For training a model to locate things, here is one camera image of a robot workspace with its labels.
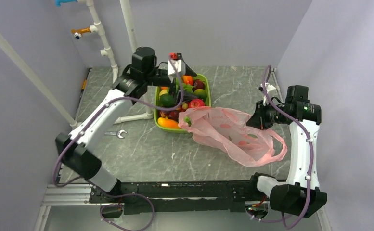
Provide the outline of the pink plastic bag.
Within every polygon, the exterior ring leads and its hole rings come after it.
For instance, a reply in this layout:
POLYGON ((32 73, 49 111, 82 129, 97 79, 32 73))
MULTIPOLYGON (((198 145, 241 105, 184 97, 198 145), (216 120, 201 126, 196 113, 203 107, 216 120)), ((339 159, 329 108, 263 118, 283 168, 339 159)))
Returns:
POLYGON ((179 127, 196 143, 219 149, 245 167, 283 160, 288 150, 284 139, 274 130, 247 126, 250 117, 230 108, 189 108, 180 113, 179 127))

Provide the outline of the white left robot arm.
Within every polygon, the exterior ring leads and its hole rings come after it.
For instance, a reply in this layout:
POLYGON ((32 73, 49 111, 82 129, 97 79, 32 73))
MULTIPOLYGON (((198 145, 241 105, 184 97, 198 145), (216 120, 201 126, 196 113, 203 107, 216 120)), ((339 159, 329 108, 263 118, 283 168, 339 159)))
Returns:
POLYGON ((90 184, 102 191, 102 196, 109 202, 115 202, 122 195, 121 181, 109 173, 91 150, 114 122, 125 115, 130 108, 139 102, 149 107, 154 105, 141 100, 149 86, 175 87, 182 82, 182 76, 197 75, 184 61, 181 53, 170 53, 168 68, 159 69, 154 49, 138 47, 127 65, 108 91, 104 100, 92 114, 69 134, 60 133, 55 143, 58 159, 52 174, 55 186, 63 187, 56 181, 61 165, 78 174, 90 184))

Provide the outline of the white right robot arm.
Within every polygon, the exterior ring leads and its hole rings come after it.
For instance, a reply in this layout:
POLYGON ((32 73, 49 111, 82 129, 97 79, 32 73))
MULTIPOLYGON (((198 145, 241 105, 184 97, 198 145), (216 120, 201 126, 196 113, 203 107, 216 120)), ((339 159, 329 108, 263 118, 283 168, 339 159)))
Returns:
POLYGON ((248 186, 254 200, 266 195, 270 208, 298 217, 308 218, 327 202, 327 194, 320 191, 316 170, 317 137, 322 122, 319 105, 308 100, 308 87, 289 86, 284 103, 274 108, 257 102, 246 125, 269 131, 274 124, 288 124, 291 135, 291 160, 285 182, 256 173, 248 186))

